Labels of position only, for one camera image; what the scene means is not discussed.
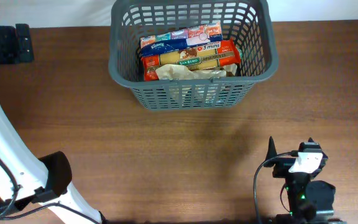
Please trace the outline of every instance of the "white background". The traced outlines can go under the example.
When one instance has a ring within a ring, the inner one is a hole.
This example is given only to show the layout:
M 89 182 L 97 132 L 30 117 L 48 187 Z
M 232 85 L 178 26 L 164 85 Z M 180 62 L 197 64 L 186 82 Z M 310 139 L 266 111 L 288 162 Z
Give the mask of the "white background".
M 273 21 L 358 19 L 358 0 L 267 1 Z M 0 0 L 0 26 L 15 23 L 27 23 L 31 27 L 110 26 L 114 2 L 115 0 Z

